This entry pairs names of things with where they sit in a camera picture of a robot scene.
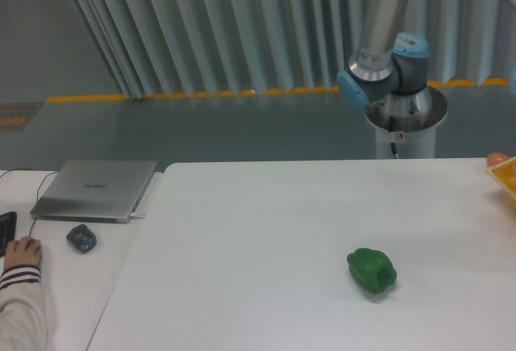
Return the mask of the person's hand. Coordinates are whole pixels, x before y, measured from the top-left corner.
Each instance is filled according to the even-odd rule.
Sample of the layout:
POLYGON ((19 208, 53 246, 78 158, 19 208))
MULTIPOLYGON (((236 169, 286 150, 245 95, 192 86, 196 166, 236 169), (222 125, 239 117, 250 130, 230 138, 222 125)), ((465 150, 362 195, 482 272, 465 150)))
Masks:
POLYGON ((41 241, 30 236, 12 240, 7 244, 4 270, 15 267, 39 267, 42 258, 41 241))

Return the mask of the white striped sleeve forearm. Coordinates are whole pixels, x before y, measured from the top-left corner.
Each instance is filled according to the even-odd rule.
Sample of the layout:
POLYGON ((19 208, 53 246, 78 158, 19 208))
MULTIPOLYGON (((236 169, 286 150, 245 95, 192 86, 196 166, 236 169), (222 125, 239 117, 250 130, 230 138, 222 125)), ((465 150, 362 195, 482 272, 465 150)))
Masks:
POLYGON ((41 271, 17 265, 1 276, 1 350, 45 350, 47 322, 41 271))

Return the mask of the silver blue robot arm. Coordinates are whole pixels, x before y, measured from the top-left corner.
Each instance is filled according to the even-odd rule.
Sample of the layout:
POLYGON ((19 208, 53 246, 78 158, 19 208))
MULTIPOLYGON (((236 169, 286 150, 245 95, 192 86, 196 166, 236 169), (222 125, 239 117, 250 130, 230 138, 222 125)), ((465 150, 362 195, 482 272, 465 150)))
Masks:
MULTIPOLYGON (((363 109, 388 94, 416 94, 427 85, 427 59, 430 49, 419 36, 415 44, 398 43, 399 27, 409 0, 369 0, 360 41, 351 54, 347 69, 337 75, 340 93, 355 107, 363 109)), ((465 65, 456 70, 479 71, 484 81, 491 70, 484 62, 496 50, 494 27, 498 8, 493 0, 461 0, 466 2, 468 19, 449 30, 450 12, 441 10, 431 31, 443 41, 443 46, 456 47, 453 61, 462 59, 465 65)))

